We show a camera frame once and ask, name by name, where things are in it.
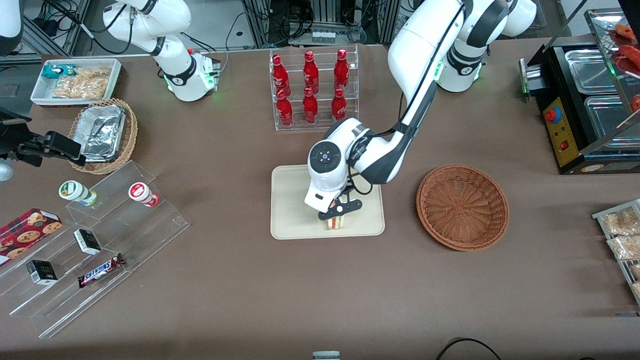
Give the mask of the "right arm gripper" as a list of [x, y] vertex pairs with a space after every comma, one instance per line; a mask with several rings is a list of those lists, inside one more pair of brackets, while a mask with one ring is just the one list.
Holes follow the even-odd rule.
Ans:
[[32, 137], [27, 125], [30, 117], [0, 107], [0, 154], [2, 160], [41, 162], [42, 158], [61, 158], [83, 167], [86, 157], [82, 146], [63, 134], [48, 131], [46, 136]]

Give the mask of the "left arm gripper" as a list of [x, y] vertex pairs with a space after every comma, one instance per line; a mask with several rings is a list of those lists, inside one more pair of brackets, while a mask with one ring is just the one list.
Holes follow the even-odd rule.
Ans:
[[318, 212], [327, 212], [331, 204], [346, 187], [346, 175], [325, 177], [311, 176], [305, 203]]

